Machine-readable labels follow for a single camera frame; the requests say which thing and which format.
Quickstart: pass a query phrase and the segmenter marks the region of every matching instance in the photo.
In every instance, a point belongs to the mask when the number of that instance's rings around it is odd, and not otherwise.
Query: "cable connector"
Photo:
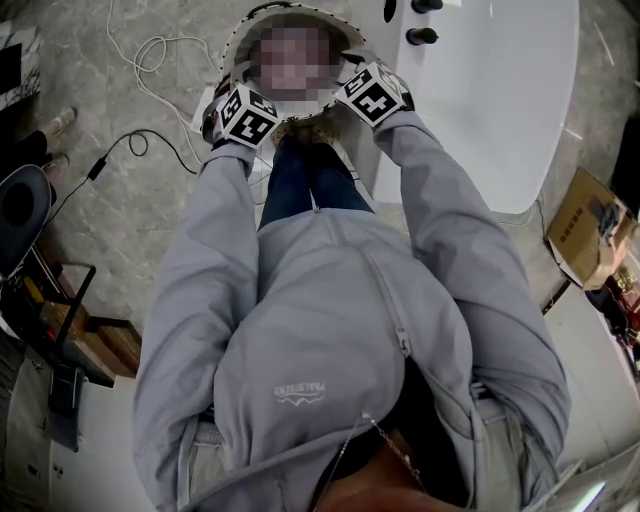
[[[104,169],[105,165],[107,165],[106,155],[103,156],[102,158],[99,158],[98,161],[95,164],[93,164],[93,167],[89,171],[87,178],[89,178],[91,181],[96,181],[96,178],[102,172],[102,169]]]

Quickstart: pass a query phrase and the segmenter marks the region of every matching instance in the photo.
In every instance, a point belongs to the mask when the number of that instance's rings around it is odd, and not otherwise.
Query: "gray jacket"
[[[393,408],[405,357],[433,392],[470,506],[526,507],[556,482],[569,396],[509,237],[415,114],[392,115],[375,140],[402,169],[410,240],[346,210],[256,234],[253,152],[211,153],[144,331],[134,459],[158,509],[178,507],[197,415],[213,404],[223,470],[186,509],[306,512],[354,426],[371,428],[363,415]]]

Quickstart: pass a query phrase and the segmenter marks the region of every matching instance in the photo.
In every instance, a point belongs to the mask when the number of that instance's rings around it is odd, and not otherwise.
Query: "black knob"
[[[442,0],[411,0],[411,7],[420,14],[426,14],[429,11],[439,11],[443,6]]]
[[[407,31],[407,41],[415,46],[433,44],[437,40],[438,34],[432,28],[412,28]]]

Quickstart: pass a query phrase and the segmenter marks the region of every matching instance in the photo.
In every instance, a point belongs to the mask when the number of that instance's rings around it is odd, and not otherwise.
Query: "jacket logo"
[[[273,394],[281,404],[289,402],[296,407],[302,403],[312,404],[324,400],[324,382],[302,382],[276,386],[273,388]]]

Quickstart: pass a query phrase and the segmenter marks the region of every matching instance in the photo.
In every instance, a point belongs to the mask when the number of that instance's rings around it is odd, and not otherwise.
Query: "black chair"
[[[0,183],[0,282],[20,266],[50,210],[51,187],[40,167],[25,165]]]

